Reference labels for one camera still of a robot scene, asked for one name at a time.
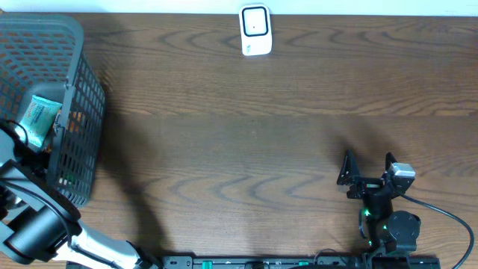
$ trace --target basket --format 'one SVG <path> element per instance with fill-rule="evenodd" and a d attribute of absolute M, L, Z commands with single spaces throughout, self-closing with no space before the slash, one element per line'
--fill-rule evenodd
<path fill-rule="evenodd" d="M 34 94 L 63 103 L 45 180 L 77 207 L 90 198 L 105 115 L 83 39 L 68 16 L 0 15 L 0 118 L 19 122 Z"/>

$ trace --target cable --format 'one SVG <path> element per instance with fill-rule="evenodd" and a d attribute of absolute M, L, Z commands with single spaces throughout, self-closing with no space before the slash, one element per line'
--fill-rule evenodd
<path fill-rule="evenodd" d="M 462 220 L 461 218 L 455 216 L 454 214 L 451 214 L 450 212 L 447 212 L 441 208 L 438 208 L 434 205 L 431 205 L 427 202 L 422 202 L 420 200 L 416 200 L 415 198 L 411 198 L 405 194 L 402 194 L 401 192 L 399 192 L 396 188 L 395 188 L 395 185 L 392 181 L 389 181 L 390 184 L 391 184 L 391 187 L 401 196 L 403 197 L 404 199 L 410 201 L 410 202 L 414 202 L 418 205 L 422 205 L 426 208 L 429 208 L 429 209 L 433 209 L 435 210 L 436 212 L 440 212 L 442 214 L 444 214 L 445 216 L 447 217 L 451 217 L 452 219 L 458 221 L 460 224 L 462 224 L 467 230 L 468 230 L 468 233 L 470 234 L 470 244 L 468 245 L 468 248 L 466 249 L 466 252 L 465 254 L 463 255 L 463 257 L 458 261 L 458 263 L 453 266 L 453 269 L 458 269 L 460 266 L 462 266 L 463 262 L 465 262 L 465 260 L 469 257 L 469 255 L 471 254 L 471 251 L 473 250 L 473 246 L 474 246 L 474 242 L 475 242 L 475 236 L 473 234 L 473 230 L 471 229 L 471 227 L 468 225 L 468 223 L 466 223 L 464 220 Z"/>
<path fill-rule="evenodd" d="M 315 255 L 315 257 L 314 257 L 314 265 L 316 265 L 316 264 L 318 263 L 318 260 L 317 260 L 317 259 L 320 257 L 320 255 L 322 255 L 322 253 L 323 253 L 324 251 L 332 251 L 332 252 L 338 254 L 338 252 L 335 251 L 334 249 L 330 249 L 330 248 L 323 249 L 323 250 L 319 251 L 319 252 Z M 347 264 L 347 262 L 344 260 L 344 258 L 342 258 L 340 255 L 338 255 L 338 258 L 340 258 L 340 260 L 341 260 L 345 265 Z"/>
<path fill-rule="evenodd" d="M 98 262 L 98 263 L 102 263 L 104 265 L 107 265 L 111 268 L 119 268 L 117 265 L 114 264 L 114 262 L 107 262 L 107 261 L 104 261 L 102 259 L 99 259 L 99 258 L 96 258 L 95 256 L 83 251 L 81 248 L 79 247 L 73 247 L 72 246 L 72 233 L 71 233 L 71 230 L 69 229 L 69 226 L 68 226 L 68 223 L 67 223 L 67 219 L 60 213 L 60 211 L 55 208 L 54 205 L 52 205 L 47 199 L 43 198 L 42 196 L 40 196 L 39 194 L 36 194 L 34 193 L 33 191 L 30 191 L 24 187 L 20 187 L 20 186 L 17 186 L 15 184 L 12 184 L 12 183 L 9 183 L 9 182 L 5 182 L 5 181 L 0 181 L 0 185 L 3 185 L 5 187 L 8 187 L 8 188 L 12 188 L 14 190 L 17 190 L 17 191 L 21 191 L 23 192 L 24 194 L 27 194 L 27 195 L 30 195 L 31 197 L 35 198 L 36 200 L 42 202 L 44 205 L 46 205 L 48 208 L 50 208 L 53 213 L 55 213 L 55 215 L 57 215 L 58 219 L 60 220 L 61 224 L 63 225 L 63 227 L 65 228 L 66 230 L 66 238 L 67 238 L 67 246 L 68 248 L 70 248 L 71 250 L 77 252 L 77 253 L 80 253 L 92 260 L 94 260 L 95 262 Z"/>
<path fill-rule="evenodd" d="M 14 125 L 20 127 L 24 133 L 25 133 L 25 144 L 28 146 L 28 133 L 27 133 L 27 130 L 25 129 L 25 127 L 23 127 L 20 123 L 14 121 L 14 120 L 7 120 L 7 123 L 13 123 Z"/>

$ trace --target white background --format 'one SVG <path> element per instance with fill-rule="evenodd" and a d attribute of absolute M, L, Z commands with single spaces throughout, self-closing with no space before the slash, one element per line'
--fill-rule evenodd
<path fill-rule="evenodd" d="M 238 13 L 244 0 L 1 0 L 5 11 Z M 272 14 L 478 16 L 478 0 L 263 0 Z"/>

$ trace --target teal package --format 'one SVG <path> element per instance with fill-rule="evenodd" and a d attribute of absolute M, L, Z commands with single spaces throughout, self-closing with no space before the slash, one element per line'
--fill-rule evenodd
<path fill-rule="evenodd" d="M 28 142 L 41 147 L 53 121 L 61 108 L 61 103 L 51 101 L 39 96 L 31 97 L 30 105 L 23 114 L 20 125 L 27 131 Z M 25 132 L 20 127 L 15 128 L 15 132 L 25 141 Z"/>

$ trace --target white rectangular device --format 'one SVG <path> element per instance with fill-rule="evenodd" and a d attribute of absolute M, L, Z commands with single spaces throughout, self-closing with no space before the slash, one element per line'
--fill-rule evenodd
<path fill-rule="evenodd" d="M 263 4 L 243 6 L 239 13 L 242 53 L 264 55 L 272 50 L 269 9 Z"/>

